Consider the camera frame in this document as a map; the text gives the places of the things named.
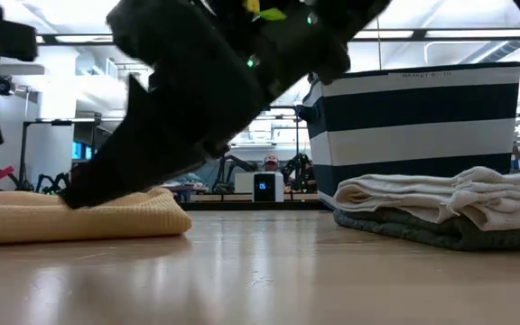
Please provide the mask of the white cloth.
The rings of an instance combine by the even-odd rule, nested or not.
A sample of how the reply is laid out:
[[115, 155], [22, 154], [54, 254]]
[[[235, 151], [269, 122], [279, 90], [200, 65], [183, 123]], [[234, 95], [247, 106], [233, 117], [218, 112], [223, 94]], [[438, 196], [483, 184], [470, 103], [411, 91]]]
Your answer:
[[482, 231], [520, 229], [520, 173], [483, 166], [449, 178], [366, 174], [339, 183], [334, 201], [348, 212], [394, 208], [432, 224], [463, 216]]

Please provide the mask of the yellow towel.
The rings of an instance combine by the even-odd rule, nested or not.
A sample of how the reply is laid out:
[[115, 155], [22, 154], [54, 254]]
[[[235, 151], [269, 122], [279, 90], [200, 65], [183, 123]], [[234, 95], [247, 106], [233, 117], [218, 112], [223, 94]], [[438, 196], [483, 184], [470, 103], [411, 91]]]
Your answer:
[[0, 245], [177, 236], [191, 226], [189, 214], [165, 188], [85, 209], [69, 209], [57, 195], [0, 191]]

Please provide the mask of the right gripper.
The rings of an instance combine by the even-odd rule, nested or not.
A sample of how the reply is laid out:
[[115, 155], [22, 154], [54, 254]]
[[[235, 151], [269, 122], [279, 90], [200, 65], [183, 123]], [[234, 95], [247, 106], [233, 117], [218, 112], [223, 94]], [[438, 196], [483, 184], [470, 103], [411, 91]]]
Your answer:
[[267, 0], [287, 18], [254, 18], [243, 0], [118, 0], [114, 44], [153, 69], [148, 92], [181, 94], [227, 123], [230, 140], [300, 79], [348, 71], [348, 43], [391, 0]]

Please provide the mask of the navy white striped fabric bin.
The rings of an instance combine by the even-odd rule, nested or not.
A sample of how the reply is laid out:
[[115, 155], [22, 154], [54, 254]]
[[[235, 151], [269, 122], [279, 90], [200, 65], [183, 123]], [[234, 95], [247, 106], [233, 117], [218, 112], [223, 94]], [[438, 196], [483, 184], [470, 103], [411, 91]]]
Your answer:
[[520, 62], [350, 72], [299, 107], [321, 201], [365, 174], [451, 177], [511, 167]]

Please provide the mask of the white ceiling vent duct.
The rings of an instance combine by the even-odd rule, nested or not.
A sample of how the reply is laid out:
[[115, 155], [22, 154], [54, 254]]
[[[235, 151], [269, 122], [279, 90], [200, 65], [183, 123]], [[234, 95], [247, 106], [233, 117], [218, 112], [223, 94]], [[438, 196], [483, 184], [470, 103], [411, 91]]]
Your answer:
[[119, 62], [82, 52], [76, 58], [78, 99], [76, 114], [123, 118], [126, 114], [128, 78], [134, 77], [143, 87], [153, 70], [137, 61]]

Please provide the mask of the grey kitchen towel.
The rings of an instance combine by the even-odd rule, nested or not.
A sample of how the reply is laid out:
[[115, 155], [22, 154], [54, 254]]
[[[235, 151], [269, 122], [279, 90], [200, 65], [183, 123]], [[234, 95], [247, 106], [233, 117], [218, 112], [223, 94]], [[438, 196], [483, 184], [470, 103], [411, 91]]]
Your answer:
[[337, 225], [457, 251], [520, 251], [520, 229], [483, 231], [461, 216], [440, 224], [399, 209], [333, 212]]

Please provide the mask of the white device blue display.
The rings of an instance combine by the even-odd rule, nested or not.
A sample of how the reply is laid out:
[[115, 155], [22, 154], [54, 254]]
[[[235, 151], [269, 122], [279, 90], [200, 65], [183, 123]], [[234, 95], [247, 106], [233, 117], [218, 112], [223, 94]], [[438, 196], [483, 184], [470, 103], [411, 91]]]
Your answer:
[[253, 202], [284, 202], [283, 175], [280, 172], [237, 173], [235, 193], [249, 193]]

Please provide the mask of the black background table frame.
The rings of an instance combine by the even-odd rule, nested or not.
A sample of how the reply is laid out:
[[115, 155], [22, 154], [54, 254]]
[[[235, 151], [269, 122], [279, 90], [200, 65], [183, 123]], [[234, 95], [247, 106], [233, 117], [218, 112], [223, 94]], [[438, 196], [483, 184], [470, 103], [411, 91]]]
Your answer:
[[117, 126], [122, 120], [96, 116], [24, 121], [19, 180], [36, 185], [41, 176], [50, 176], [54, 180], [60, 174], [69, 174], [75, 164], [88, 161], [72, 159], [72, 143], [90, 144], [97, 152], [103, 138], [107, 138], [106, 135], [98, 135], [98, 131], [110, 134], [110, 126]]

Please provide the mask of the blue lit screen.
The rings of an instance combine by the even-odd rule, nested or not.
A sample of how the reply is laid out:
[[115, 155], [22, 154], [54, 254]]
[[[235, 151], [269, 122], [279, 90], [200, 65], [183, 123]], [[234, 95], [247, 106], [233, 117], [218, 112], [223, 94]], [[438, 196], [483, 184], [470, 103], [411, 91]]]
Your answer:
[[95, 147], [90, 144], [83, 144], [80, 142], [72, 143], [73, 160], [90, 160], [95, 152]]

